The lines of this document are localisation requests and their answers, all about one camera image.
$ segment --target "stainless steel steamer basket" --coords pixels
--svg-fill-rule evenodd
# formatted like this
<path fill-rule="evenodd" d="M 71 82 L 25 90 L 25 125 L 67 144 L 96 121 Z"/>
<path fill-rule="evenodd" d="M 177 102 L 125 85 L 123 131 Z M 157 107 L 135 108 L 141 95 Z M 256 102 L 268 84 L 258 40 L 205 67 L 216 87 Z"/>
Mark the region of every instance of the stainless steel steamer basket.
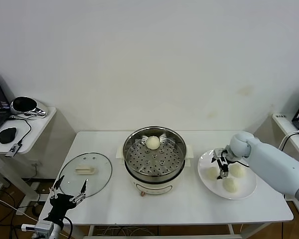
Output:
<path fill-rule="evenodd" d="M 156 150 L 146 147 L 150 136 L 160 139 Z M 123 146 L 128 172 L 136 179 L 149 183 L 166 183 L 177 177 L 184 168 L 186 144 L 175 131 L 160 126 L 141 128 L 132 133 Z"/>

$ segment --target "glass lid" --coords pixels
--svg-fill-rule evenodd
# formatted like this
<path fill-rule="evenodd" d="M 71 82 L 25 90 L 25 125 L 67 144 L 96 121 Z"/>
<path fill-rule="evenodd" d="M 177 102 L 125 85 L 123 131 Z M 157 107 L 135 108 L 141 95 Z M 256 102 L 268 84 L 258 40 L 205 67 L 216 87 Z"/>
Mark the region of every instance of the glass lid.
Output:
<path fill-rule="evenodd" d="M 86 197 L 100 192 L 109 182 L 112 165 L 109 159 L 100 153 L 84 153 L 68 162 L 62 169 L 64 175 L 60 189 L 64 194 L 77 196 L 86 183 Z"/>

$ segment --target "cable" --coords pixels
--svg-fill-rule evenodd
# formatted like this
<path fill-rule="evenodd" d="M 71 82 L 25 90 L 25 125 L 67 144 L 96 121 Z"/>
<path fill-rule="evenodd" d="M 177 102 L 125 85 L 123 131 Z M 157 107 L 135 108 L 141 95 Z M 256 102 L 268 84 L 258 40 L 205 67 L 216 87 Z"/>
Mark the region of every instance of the cable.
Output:
<path fill-rule="evenodd" d="M 5 191 L 3 191 L 3 190 L 0 190 L 0 191 L 6 193 L 6 194 L 13 200 L 13 206 L 15 206 L 15 200 L 14 200 L 14 198 L 13 198 L 9 193 L 7 193 L 7 192 L 5 192 Z M 0 222 L 2 222 L 4 219 L 6 219 L 8 216 L 10 216 L 10 214 L 11 214 L 12 212 L 13 212 L 13 210 L 11 210 L 7 215 L 5 215 L 5 216 L 0 220 Z"/>
<path fill-rule="evenodd" d="M 132 231 L 132 233 L 130 234 L 130 236 L 132 236 L 134 232 L 139 231 L 139 230 L 148 232 L 151 236 L 155 236 L 154 233 L 150 232 L 150 231 L 149 231 L 148 229 L 146 229 L 146 228 L 137 228 L 137 229 L 135 229 L 134 231 Z"/>
<path fill-rule="evenodd" d="M 225 153 L 226 152 L 226 150 L 223 150 L 222 152 L 221 152 L 221 157 L 223 157 L 223 153 Z M 239 163 L 239 164 L 241 164 L 241 165 L 243 165 L 243 166 L 245 166 L 245 167 L 247 167 L 247 168 L 249 168 L 249 166 L 248 165 L 246 165 L 246 164 L 244 164 L 244 163 L 242 163 L 242 162 L 240 162 L 240 161 L 230 161 L 230 160 L 228 160 L 228 159 L 226 159 L 227 161 L 229 161 L 229 162 L 231 162 L 231 163 Z"/>
<path fill-rule="evenodd" d="M 283 138 L 283 140 L 281 140 L 281 143 L 280 143 L 278 149 L 281 150 L 282 145 L 288 141 L 289 137 L 292 135 L 298 134 L 298 133 L 299 133 L 299 130 L 286 134 L 286 136 Z"/>
<path fill-rule="evenodd" d="M 18 118 L 13 118 L 13 117 L 10 117 L 8 118 L 7 120 L 22 120 L 24 122 L 26 122 L 26 124 L 30 127 L 30 129 L 28 130 L 28 132 L 19 140 L 19 142 L 17 144 L 21 144 L 22 143 L 22 140 L 31 132 L 32 130 L 32 126 L 28 123 L 28 121 L 26 121 L 28 118 L 26 119 L 18 119 Z"/>
<path fill-rule="evenodd" d="M 31 132 L 32 127 L 31 125 L 28 123 L 28 121 L 26 121 L 25 119 L 18 119 L 18 120 L 23 120 L 26 122 L 26 124 L 30 127 L 30 129 L 28 130 L 28 132 L 19 140 L 18 144 L 22 143 L 22 140 Z"/>
<path fill-rule="evenodd" d="M 30 181 L 32 178 L 34 178 L 34 177 L 38 174 L 37 166 L 35 165 L 35 166 L 33 166 L 33 167 L 35 167 L 35 174 L 34 174 L 32 177 L 28 178 L 28 180 L 25 181 L 26 183 L 27 183 L 28 181 Z"/>
<path fill-rule="evenodd" d="M 68 239 L 71 239 L 72 231 L 73 231 L 73 224 L 72 224 L 71 220 L 68 217 L 64 216 L 64 219 L 68 220 L 68 222 L 70 223 L 71 229 L 70 229 L 70 234 L 68 236 Z"/>
<path fill-rule="evenodd" d="M 240 161 L 235 161 L 235 162 L 237 162 L 237 163 L 240 163 L 241 165 L 243 165 L 243 166 L 245 166 L 245 167 L 249 168 L 249 166 L 248 166 L 248 165 L 246 165 L 246 164 L 243 164 L 243 163 L 242 163 L 242 162 L 240 162 Z"/>
<path fill-rule="evenodd" d="M 12 226 L 9 232 L 9 239 L 12 239 L 12 232 L 14 232 L 16 238 L 18 238 L 18 235 L 16 234 L 15 229 L 21 229 L 21 225 Z"/>
<path fill-rule="evenodd" d="M 7 193 L 6 191 L 1 190 L 1 189 L 0 189 L 0 192 L 4 192 L 5 194 L 7 194 L 7 195 L 12 199 L 12 201 L 13 201 L 13 205 L 15 206 L 15 200 L 14 200 L 14 198 L 13 198 L 9 193 Z M 10 207 L 6 206 L 5 204 L 3 204 L 2 202 L 0 202 L 0 204 L 1 204 L 2 206 L 6 207 L 6 208 L 10 208 Z"/>
<path fill-rule="evenodd" d="M 241 227 L 240 227 L 239 233 L 241 233 L 241 229 L 243 228 L 243 225 L 244 225 L 244 224 L 241 224 Z"/>
<path fill-rule="evenodd" d="M 15 207 L 11 206 L 10 204 L 6 203 L 5 201 L 3 201 L 3 200 L 1 200 L 1 199 L 0 199 L 0 202 L 2 202 L 2 203 L 4 203 L 4 204 L 6 204 L 6 205 L 8 205 L 8 206 L 10 206 L 11 208 L 15 209 L 16 211 L 18 211 L 18 212 L 22 213 L 23 215 L 27 216 L 28 218 L 30 218 L 30 219 L 32 219 L 32 220 L 34 220 L 34 221 L 38 222 L 38 220 L 36 220 L 36 219 L 34 219 L 34 218 L 32 218 L 32 217 L 28 216 L 28 215 L 27 215 L 27 214 L 25 214 L 24 212 L 22 212 L 22 211 L 20 211 L 20 210 L 16 209 Z"/>
<path fill-rule="evenodd" d="M 11 207 L 12 209 L 14 209 L 14 210 L 16 210 L 16 211 L 18 211 L 18 212 L 22 213 L 22 214 L 23 214 L 23 215 L 25 215 L 26 217 L 28 217 L 28 218 L 30 218 L 30 219 L 32 219 L 32 220 L 34 220 L 34 221 L 38 222 L 38 220 L 36 220 L 36 219 L 34 219 L 34 218 L 30 217 L 29 215 L 25 214 L 25 213 L 24 213 L 24 212 L 22 212 L 22 211 L 20 211 L 20 210 L 16 209 L 15 207 L 11 206 L 9 203 L 6 203 L 5 201 L 3 201 L 3 200 L 1 200 L 1 199 L 0 199 L 0 202 L 2 202 L 2 203 L 4 203 L 4 204 L 6 204 L 7 206 Z M 11 213 L 11 212 L 9 212 L 9 214 L 8 214 L 8 215 L 6 215 L 6 216 L 5 216 L 3 219 L 1 219 L 1 220 L 0 220 L 0 222 L 2 222 L 4 219 L 6 219 L 6 218 L 7 218 L 7 217 L 10 215 L 10 213 Z"/>
<path fill-rule="evenodd" d="M 286 145 L 286 144 L 287 144 L 287 142 L 288 142 L 288 139 L 290 139 L 290 137 L 291 137 L 291 136 L 294 136 L 294 135 L 296 135 L 296 134 L 299 134 L 299 132 L 297 132 L 297 133 L 294 133 L 294 134 L 291 134 L 291 135 L 289 135 L 289 136 L 287 137 L 286 141 L 284 142 L 284 144 L 283 144 L 283 146 L 282 146 L 282 148 L 281 148 L 281 151 L 283 151 L 283 150 L 284 150 L 284 148 L 285 148 L 285 145 Z"/>
<path fill-rule="evenodd" d="M 118 233 L 116 233 L 116 235 L 118 236 L 121 232 L 121 230 L 123 229 L 124 226 L 121 226 L 121 228 L 119 229 Z"/>

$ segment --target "black cable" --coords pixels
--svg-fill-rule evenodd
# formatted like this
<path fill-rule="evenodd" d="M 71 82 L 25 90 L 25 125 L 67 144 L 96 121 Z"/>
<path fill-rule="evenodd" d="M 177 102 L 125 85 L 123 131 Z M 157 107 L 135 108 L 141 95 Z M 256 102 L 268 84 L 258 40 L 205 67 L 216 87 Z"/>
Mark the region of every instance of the black cable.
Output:
<path fill-rule="evenodd" d="M 31 125 L 28 123 L 28 121 L 26 121 L 27 119 L 31 118 L 31 117 L 34 117 L 34 116 L 30 116 L 26 119 L 17 119 L 17 118 L 13 118 L 13 117 L 10 117 L 8 118 L 7 120 L 23 120 L 24 122 L 26 122 L 26 124 L 30 127 L 29 131 L 19 140 L 19 142 L 17 144 L 21 144 L 22 143 L 22 140 L 31 132 L 32 130 L 32 127 Z"/>
<path fill-rule="evenodd" d="M 18 235 L 16 234 L 15 229 L 20 229 L 21 230 L 21 225 L 12 226 L 12 230 L 10 230 L 10 232 L 9 232 L 9 239 L 12 239 L 12 232 L 14 232 L 16 238 L 18 239 Z"/>
<path fill-rule="evenodd" d="M 287 144 L 287 142 L 288 142 L 288 139 L 290 139 L 290 137 L 291 137 L 291 136 L 294 136 L 294 135 L 296 135 L 296 134 L 299 134 L 299 132 L 297 132 L 297 133 L 294 133 L 294 134 L 291 134 L 291 135 L 289 135 L 289 136 L 288 136 L 288 138 L 286 139 L 286 141 L 285 141 L 285 143 L 284 143 L 283 147 L 281 148 L 281 151 L 283 151 L 283 150 L 284 150 L 284 148 L 285 148 L 285 145 L 286 145 L 286 144 Z"/>
<path fill-rule="evenodd" d="M 116 235 L 118 236 L 121 232 L 121 230 L 124 228 L 124 226 L 121 226 L 121 228 L 119 229 L 118 233 L 116 233 Z"/>
<path fill-rule="evenodd" d="M 226 150 L 223 150 L 223 151 L 221 152 L 221 157 L 223 157 L 223 153 L 225 153 L 225 152 L 227 152 L 227 151 L 226 151 Z M 227 160 L 227 161 L 230 162 L 230 163 L 239 163 L 239 164 L 241 164 L 241 165 L 243 165 L 243 166 L 249 168 L 248 165 L 246 165 L 246 164 L 244 164 L 244 163 L 242 163 L 242 162 L 240 162 L 240 161 L 230 161 L 230 160 Z"/>
<path fill-rule="evenodd" d="M 18 144 L 22 143 L 22 140 L 31 132 L 32 127 L 31 125 L 28 123 L 28 121 L 26 121 L 25 119 L 18 119 L 18 120 L 23 120 L 24 122 L 26 122 L 26 124 L 30 127 L 29 131 L 19 140 Z"/>
<path fill-rule="evenodd" d="M 13 200 L 13 207 L 15 207 L 15 200 L 14 200 L 14 198 L 13 198 L 9 193 L 7 193 L 7 192 L 5 192 L 5 191 L 3 191 L 3 190 L 0 190 L 0 191 L 6 193 L 7 195 L 9 195 L 10 198 L 12 198 L 12 200 Z M 0 219 L 0 223 L 1 223 L 4 219 L 6 219 L 8 216 L 10 216 L 10 214 L 11 214 L 12 212 L 14 212 L 14 209 L 12 209 L 7 215 L 5 215 L 2 219 Z"/>
<path fill-rule="evenodd" d="M 4 192 L 5 194 L 7 194 L 7 195 L 12 199 L 12 201 L 13 201 L 13 206 L 15 206 L 14 198 L 13 198 L 9 193 L 7 193 L 6 191 L 1 190 L 1 189 L 0 189 L 0 192 Z M 2 202 L 0 202 L 0 204 L 1 204 L 2 206 L 4 206 L 5 208 L 11 208 L 11 207 L 7 206 L 6 204 L 3 204 Z"/>
<path fill-rule="evenodd" d="M 239 162 L 239 161 L 236 161 L 237 163 L 240 163 L 241 165 L 243 165 L 243 166 L 245 166 L 245 167 L 247 167 L 247 168 L 249 168 L 249 166 L 248 165 L 246 165 L 246 164 L 243 164 L 242 162 Z"/>
<path fill-rule="evenodd" d="M 64 218 L 65 218 L 66 220 L 68 220 L 69 223 L 70 223 L 71 229 L 70 229 L 70 234 L 69 234 L 69 236 L 68 236 L 68 239 L 71 239 L 72 231 L 73 231 L 73 224 L 72 224 L 71 220 L 70 220 L 68 217 L 64 216 Z"/>

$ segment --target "steamed bun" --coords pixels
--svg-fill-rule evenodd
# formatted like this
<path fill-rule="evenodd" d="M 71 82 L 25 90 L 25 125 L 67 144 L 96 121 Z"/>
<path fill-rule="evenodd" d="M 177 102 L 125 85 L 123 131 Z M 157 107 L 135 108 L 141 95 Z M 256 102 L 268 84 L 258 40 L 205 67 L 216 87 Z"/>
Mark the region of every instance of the steamed bun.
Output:
<path fill-rule="evenodd" d="M 159 146 L 160 146 L 160 140 L 156 136 L 151 136 L 151 137 L 148 137 L 148 139 L 146 140 L 145 144 L 146 144 L 147 148 L 149 148 L 151 150 L 155 150 L 155 149 L 159 148 Z"/>
<path fill-rule="evenodd" d="M 223 187 L 227 192 L 236 193 L 238 191 L 238 185 L 233 178 L 225 178 L 223 180 Z"/>
<path fill-rule="evenodd" d="M 207 169 L 207 177 L 210 180 L 217 180 L 219 176 L 219 170 L 216 167 L 210 167 Z"/>
<path fill-rule="evenodd" d="M 229 172 L 236 178 L 242 178 L 246 174 L 244 167 L 238 163 L 231 165 Z"/>

